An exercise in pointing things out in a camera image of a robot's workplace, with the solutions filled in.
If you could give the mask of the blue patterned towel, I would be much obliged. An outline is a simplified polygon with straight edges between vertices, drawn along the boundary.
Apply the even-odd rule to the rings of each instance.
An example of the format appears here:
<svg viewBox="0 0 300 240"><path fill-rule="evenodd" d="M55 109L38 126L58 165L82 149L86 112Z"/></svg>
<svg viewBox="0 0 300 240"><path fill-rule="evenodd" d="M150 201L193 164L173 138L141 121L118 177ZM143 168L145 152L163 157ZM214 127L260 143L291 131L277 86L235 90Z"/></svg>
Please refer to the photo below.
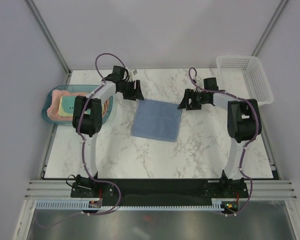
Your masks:
<svg viewBox="0 0 300 240"><path fill-rule="evenodd" d="M181 115L182 111L176 103L145 99L138 103L131 135L156 141L176 142Z"/></svg>

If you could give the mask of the green yellow towel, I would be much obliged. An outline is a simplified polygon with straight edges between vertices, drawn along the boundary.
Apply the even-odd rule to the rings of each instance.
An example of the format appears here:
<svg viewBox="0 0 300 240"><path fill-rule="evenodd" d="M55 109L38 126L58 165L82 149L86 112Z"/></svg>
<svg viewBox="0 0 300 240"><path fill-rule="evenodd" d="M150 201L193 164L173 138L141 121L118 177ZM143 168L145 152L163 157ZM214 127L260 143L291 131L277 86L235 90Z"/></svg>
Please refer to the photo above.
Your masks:
<svg viewBox="0 0 300 240"><path fill-rule="evenodd" d="M58 114L60 117L73 117L76 96L62 96L59 102ZM107 99L102 105L102 117L108 111L110 100Z"/></svg>

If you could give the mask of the pink towel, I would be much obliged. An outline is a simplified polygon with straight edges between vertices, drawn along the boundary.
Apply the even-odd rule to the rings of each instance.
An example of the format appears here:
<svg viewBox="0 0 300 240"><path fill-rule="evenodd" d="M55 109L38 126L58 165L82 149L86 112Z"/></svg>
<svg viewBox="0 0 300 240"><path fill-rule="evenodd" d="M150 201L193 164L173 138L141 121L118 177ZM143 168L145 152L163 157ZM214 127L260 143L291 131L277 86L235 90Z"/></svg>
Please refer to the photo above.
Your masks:
<svg viewBox="0 0 300 240"><path fill-rule="evenodd" d="M47 109L43 112L47 116L47 119L58 125L70 125L73 117L61 117L58 114L60 99L65 96L83 96L85 97L87 92L70 92L68 90L55 89L51 93L51 103L47 104Z"/></svg>

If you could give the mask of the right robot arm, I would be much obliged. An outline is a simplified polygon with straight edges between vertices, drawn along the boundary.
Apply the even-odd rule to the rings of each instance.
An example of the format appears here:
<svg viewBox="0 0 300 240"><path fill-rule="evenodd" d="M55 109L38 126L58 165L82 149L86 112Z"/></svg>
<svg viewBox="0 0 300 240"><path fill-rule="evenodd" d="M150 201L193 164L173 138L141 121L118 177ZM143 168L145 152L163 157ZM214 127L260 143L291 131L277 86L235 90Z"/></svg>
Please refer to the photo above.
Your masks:
<svg viewBox="0 0 300 240"><path fill-rule="evenodd" d="M218 190L222 196L231 197L237 191L233 181L248 178L244 173L245 154L248 145L262 132L258 101L220 90L215 77L205 78L204 88L199 87L193 79L191 82L196 89L185 89L179 110L201 110L202 105L210 104L227 112L227 132L231 145L227 164L222 171L222 176L227 180L218 185Z"/></svg>

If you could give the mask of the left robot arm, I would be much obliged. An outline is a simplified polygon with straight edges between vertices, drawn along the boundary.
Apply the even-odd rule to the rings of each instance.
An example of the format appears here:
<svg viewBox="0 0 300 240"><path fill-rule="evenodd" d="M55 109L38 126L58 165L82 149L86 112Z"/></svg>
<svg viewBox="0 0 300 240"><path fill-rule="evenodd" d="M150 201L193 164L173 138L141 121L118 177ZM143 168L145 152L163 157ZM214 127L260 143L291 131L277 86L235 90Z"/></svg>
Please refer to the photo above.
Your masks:
<svg viewBox="0 0 300 240"><path fill-rule="evenodd" d="M82 191L88 197L95 197L100 190L96 165L97 134L103 126L103 105L116 93L121 93L125 100L145 99L140 80L131 80L127 68L115 65L112 73L100 85L87 95L77 96L74 100L72 126L82 139L82 168L86 177L91 179L83 183Z"/></svg>

